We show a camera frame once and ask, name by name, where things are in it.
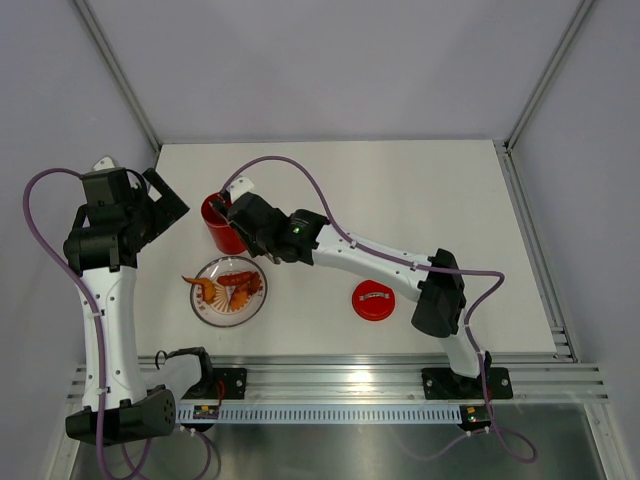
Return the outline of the black seaweed sushi roll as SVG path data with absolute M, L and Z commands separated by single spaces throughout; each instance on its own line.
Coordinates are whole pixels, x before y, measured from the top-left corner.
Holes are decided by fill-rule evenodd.
M 222 200 L 212 200 L 211 201 L 212 208 L 221 215 L 226 215 L 228 211 L 228 206 Z

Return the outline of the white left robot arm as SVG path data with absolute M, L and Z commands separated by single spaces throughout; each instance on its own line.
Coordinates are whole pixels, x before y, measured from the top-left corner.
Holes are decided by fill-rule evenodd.
M 208 396 L 216 374 L 202 347 L 168 353 L 149 379 L 139 367 L 134 325 L 137 256 L 189 210 L 152 168 L 100 168 L 81 177 L 86 201 L 63 244 L 79 281 L 85 316 L 82 408 L 68 416 L 68 437 L 104 446 L 169 435 L 177 404 Z

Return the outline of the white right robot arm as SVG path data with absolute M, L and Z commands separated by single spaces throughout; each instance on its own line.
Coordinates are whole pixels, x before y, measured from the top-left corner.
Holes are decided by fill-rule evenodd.
M 468 303 L 465 277 L 495 278 L 481 295 L 486 300 L 505 281 L 503 273 L 464 270 L 453 253 L 412 254 L 376 244 L 343 229 L 331 210 L 298 209 L 286 214 L 254 193 L 237 170 L 204 202 L 206 212 L 242 243 L 252 257 L 272 263 L 303 263 L 356 274 L 381 283 L 414 302 L 412 326 L 437 339 L 449 361 L 442 383 L 449 396 L 476 396 L 488 390 L 491 354 L 475 339 L 470 319 L 479 307 Z

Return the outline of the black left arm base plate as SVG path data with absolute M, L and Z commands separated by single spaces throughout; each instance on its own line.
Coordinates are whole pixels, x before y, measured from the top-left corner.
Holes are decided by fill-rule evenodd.
M 243 400 L 245 398 L 248 371 L 241 367 L 214 368 L 211 375 L 191 387 L 183 400 Z

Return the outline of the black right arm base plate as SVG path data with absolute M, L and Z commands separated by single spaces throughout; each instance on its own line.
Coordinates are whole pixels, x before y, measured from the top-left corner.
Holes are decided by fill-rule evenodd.
M 426 400 L 483 400 L 482 378 L 464 377 L 449 368 L 423 368 L 421 379 Z M 486 374 L 490 400 L 510 400 L 514 397 L 509 371 L 490 367 Z

